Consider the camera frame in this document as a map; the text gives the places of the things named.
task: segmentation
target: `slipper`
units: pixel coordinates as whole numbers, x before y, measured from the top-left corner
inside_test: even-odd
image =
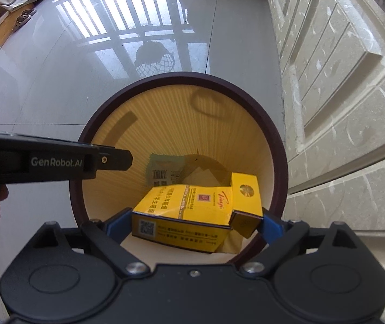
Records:
[[[30,16],[18,16],[12,31],[19,30],[23,25],[25,25],[30,20]]]
[[[30,9],[30,10],[24,10],[24,11],[21,13],[21,15],[22,15],[23,17],[26,17],[26,16],[33,16],[33,15],[35,14],[35,12],[36,12],[36,8],[32,8],[32,9]]]

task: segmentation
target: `cardboard box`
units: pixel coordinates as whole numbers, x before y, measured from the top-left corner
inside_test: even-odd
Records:
[[[232,173],[229,187],[154,187],[133,209],[132,234],[170,246],[215,252],[232,229],[249,238],[263,217],[257,178]]]

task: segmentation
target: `trash can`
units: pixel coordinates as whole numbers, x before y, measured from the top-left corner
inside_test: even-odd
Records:
[[[151,154],[183,156],[192,166],[213,169],[221,184],[230,184],[224,172],[256,175],[263,207],[282,215],[288,168],[280,135],[251,96],[217,77],[173,72],[137,81],[96,111],[79,141],[130,150],[133,163],[127,171],[98,171],[95,179],[70,182],[78,225],[92,218],[106,220],[126,207],[135,207],[150,189],[146,168]],[[264,245],[253,235],[233,258],[131,236],[122,243],[150,266],[173,262],[241,264]]]

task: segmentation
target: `cabinet door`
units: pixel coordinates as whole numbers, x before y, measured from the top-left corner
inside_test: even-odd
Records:
[[[289,192],[385,158],[383,10],[374,0],[270,6],[280,43]]]
[[[343,220],[385,267],[385,13],[374,0],[269,5],[289,161],[284,218]]]

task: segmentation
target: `barcode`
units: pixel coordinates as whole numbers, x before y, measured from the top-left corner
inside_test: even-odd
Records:
[[[155,237],[155,226],[156,223],[149,222],[147,220],[140,220],[140,234],[146,236]]]
[[[167,179],[167,172],[162,170],[162,171],[153,171],[153,176],[154,180],[157,179]]]

